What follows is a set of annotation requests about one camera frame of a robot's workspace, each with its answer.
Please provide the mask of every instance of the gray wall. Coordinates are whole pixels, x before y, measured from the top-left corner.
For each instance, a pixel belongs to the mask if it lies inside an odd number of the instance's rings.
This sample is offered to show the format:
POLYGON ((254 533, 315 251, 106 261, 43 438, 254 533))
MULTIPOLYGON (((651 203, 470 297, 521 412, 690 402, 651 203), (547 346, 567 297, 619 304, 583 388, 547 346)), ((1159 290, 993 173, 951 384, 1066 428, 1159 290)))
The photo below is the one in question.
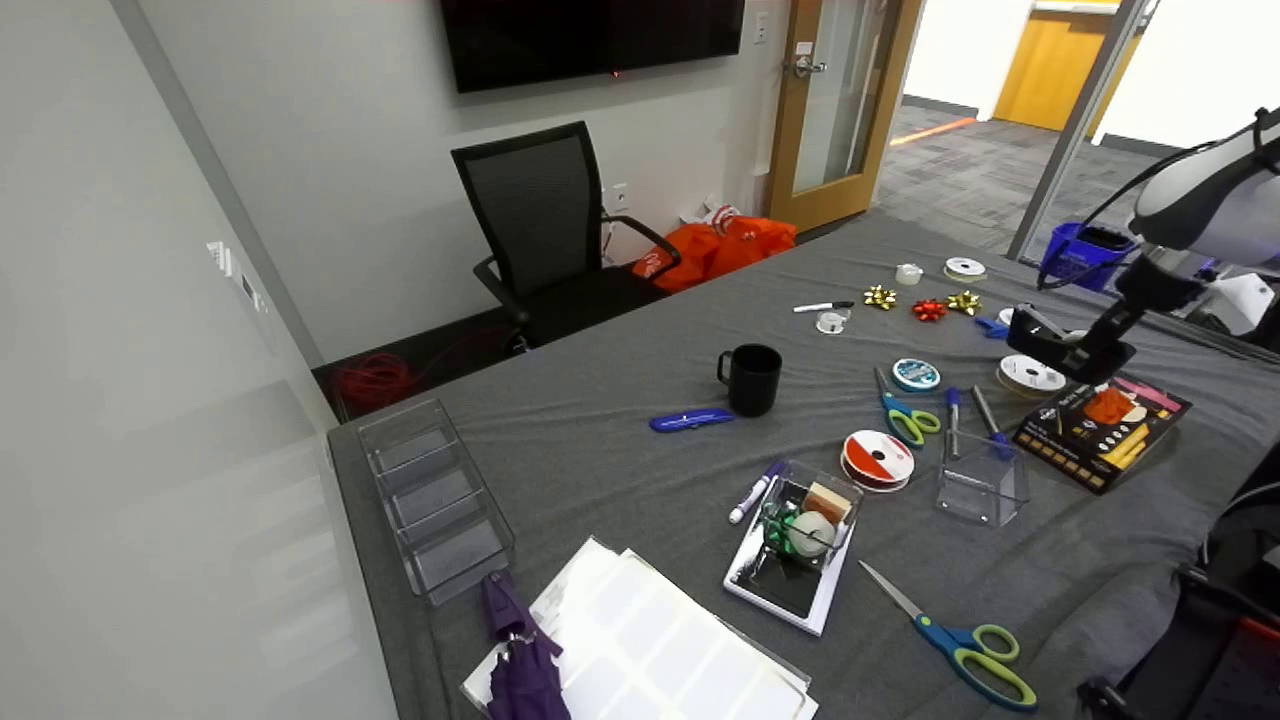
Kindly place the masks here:
POLYGON ((118 14, 0 5, 0 716, 396 716, 324 402, 118 14))
POLYGON ((672 230, 770 166, 783 0, 746 56, 455 97, 438 0, 139 0, 319 361, 493 310, 449 148, 590 122, 606 185, 672 230))

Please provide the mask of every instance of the black mug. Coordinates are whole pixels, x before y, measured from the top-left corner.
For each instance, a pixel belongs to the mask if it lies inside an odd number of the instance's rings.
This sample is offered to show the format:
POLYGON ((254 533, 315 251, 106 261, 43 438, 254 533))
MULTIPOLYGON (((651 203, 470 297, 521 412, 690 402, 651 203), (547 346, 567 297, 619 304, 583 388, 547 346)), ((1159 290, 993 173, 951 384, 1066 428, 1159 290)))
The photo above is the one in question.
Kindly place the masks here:
POLYGON ((727 410, 737 418, 764 418, 783 376, 783 355, 770 346, 739 346, 716 361, 721 384, 727 384, 727 410))

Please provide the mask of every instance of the table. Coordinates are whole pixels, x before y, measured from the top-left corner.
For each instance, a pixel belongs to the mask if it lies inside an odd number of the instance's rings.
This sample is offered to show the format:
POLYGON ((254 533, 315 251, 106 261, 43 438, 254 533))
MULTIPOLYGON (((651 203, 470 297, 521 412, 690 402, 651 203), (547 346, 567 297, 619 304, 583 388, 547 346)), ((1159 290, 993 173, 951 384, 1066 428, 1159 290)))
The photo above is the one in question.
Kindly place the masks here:
MULTIPOLYGON (((864 215, 787 256, 681 292, 623 319, 536 349, 396 405, 445 410, 487 491, 514 526, 517 585, 536 597, 583 538, 637 549, 691 601, 747 631, 760 647, 812 671, 822 716, 1002 716, 913 631, 888 597, 851 563, 822 640, 747 608, 721 588, 739 529, 723 514, 770 457, 835 473, 835 444, 851 428, 879 428, 872 368, 918 354, 951 384, 983 384, 1002 420, 1040 410, 993 384, 1007 354, 972 319, 918 323, 904 304, 947 297, 945 256, 964 248, 864 215), (900 310, 856 310, 846 337, 822 337, 791 304, 861 297, 892 284, 896 265, 925 265, 900 310), (723 349, 760 339, 783 349, 780 402, 760 420, 683 438, 650 431, 650 418, 716 405, 712 364, 723 349)), ((1100 301, 1038 292, 1032 270, 982 256, 983 310, 1032 301, 1066 323, 1090 323, 1100 301)), ((933 617, 951 625, 1002 622, 1021 631, 1018 664, 1044 699, 1044 716, 1075 714, 1086 675, 1119 679, 1164 631, 1176 608, 1173 570, 1191 559, 1218 514, 1275 444, 1275 364, 1225 354, 1191 337, 1135 330, 1133 376, 1188 398, 1197 410, 1158 457, 1108 496, 1091 496, 1025 457, 1032 505, 1007 529, 935 514, 935 485, 918 476, 896 496, 861 505, 856 559, 872 559, 933 617)), ((412 601, 388 539, 361 425, 333 431, 355 551, 378 608, 401 716, 472 716, 455 692, 483 657, 480 601, 429 613, 412 601)))

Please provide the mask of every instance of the chair backrest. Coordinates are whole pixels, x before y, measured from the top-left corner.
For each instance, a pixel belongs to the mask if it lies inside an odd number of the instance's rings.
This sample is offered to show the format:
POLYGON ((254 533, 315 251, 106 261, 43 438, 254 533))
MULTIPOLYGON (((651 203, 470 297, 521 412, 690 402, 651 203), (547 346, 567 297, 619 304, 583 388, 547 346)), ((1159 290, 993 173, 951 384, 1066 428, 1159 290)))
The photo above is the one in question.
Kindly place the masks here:
POLYGON ((455 148, 454 166, 514 297, 601 273, 601 173, 590 125, 455 148))

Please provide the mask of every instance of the office chair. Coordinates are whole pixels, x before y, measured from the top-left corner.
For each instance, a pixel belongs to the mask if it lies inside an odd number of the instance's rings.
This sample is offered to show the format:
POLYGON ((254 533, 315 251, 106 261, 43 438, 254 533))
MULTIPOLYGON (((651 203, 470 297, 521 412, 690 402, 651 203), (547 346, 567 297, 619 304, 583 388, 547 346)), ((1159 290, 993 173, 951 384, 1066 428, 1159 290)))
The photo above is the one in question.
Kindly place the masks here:
POLYGON ((606 215, 590 125, 455 148, 454 166, 493 248, 472 278, 521 330, 517 349, 547 346, 666 297, 651 279, 681 251, 634 215, 606 215), (668 251, 650 279, 601 270, 601 230, 623 225, 668 251))

